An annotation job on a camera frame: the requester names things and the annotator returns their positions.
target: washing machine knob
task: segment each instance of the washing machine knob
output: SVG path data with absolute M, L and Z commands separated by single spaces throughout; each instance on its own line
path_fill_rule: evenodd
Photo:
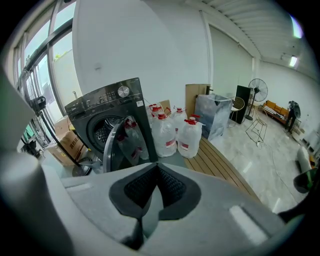
M 121 86 L 118 89 L 118 94 L 121 98 L 127 97 L 130 93 L 130 89 L 126 86 Z

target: black washing machine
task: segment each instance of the black washing machine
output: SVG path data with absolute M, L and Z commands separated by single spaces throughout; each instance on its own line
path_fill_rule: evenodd
M 158 160 L 139 78 L 94 90 L 66 105 L 65 111 L 83 143 L 103 161 L 104 172 Z M 128 120 L 135 122 L 141 131 L 149 155 L 147 160 L 139 158 L 138 163 L 133 163 L 119 147 L 119 141 L 128 137 L 125 130 Z

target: person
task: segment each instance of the person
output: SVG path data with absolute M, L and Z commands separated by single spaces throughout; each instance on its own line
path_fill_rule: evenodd
M 290 133 L 291 130 L 292 130 L 292 127 L 294 126 L 296 118 L 299 118 L 299 117 L 300 117 L 299 104 L 296 103 L 293 100 L 289 101 L 289 115 L 288 115 L 288 118 L 286 120 L 284 129 L 287 130 Z

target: corrugated ceiling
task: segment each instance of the corrugated ceiling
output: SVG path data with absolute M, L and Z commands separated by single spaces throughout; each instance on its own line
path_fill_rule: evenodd
M 289 67 L 297 56 L 297 71 L 318 80 L 312 50 L 304 38 L 295 38 L 290 15 L 268 0 L 202 0 L 235 23 L 252 41 L 263 61 Z

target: ceiling light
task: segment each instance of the ceiling light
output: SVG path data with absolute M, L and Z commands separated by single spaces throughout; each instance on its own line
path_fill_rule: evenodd
M 293 36 L 295 38 L 302 38 L 303 32 L 302 28 L 300 27 L 299 23 L 296 21 L 296 19 L 292 16 L 290 16 L 292 20 L 292 26 L 293 26 Z
M 294 67 L 295 65 L 296 65 L 296 63 L 297 63 L 297 57 L 295 57 L 295 56 L 292 56 L 291 57 L 291 60 L 290 60 L 290 67 Z

